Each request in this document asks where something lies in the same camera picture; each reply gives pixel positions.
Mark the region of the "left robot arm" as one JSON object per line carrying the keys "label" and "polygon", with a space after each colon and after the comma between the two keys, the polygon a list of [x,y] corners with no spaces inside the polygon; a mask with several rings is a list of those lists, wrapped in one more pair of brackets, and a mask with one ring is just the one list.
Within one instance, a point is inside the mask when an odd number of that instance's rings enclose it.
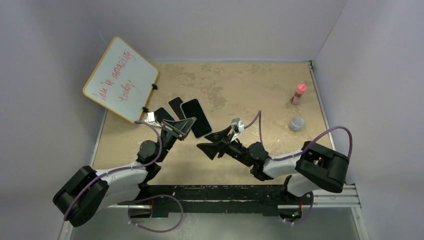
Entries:
{"label": "left robot arm", "polygon": [[183,141],[196,122],[195,117],[183,120],[163,120],[161,130],[152,125],[157,140],[145,140],[136,160],[123,166],[95,170],[81,167],[54,195],[52,202],[63,214],[64,221],[73,227],[87,223],[97,211],[126,201],[138,205],[146,203],[149,191],[141,186],[152,180],[161,170],[159,165],[176,141]]}

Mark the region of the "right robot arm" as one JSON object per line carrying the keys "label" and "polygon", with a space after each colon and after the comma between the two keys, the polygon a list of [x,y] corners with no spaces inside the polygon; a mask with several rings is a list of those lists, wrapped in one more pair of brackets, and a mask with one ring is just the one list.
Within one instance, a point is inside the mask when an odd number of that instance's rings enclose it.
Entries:
{"label": "right robot arm", "polygon": [[[345,130],[349,139],[347,154],[340,153],[317,141],[333,130]],[[197,147],[211,160],[228,155],[250,168],[250,173],[259,181],[270,181],[286,176],[286,186],[280,196],[288,204],[294,203],[304,194],[314,190],[341,193],[344,188],[347,170],[353,150],[353,136],[344,126],[331,127],[294,152],[280,156],[270,156],[261,142],[248,147],[239,140],[232,140],[230,129],[212,133],[206,138],[208,143]]]}

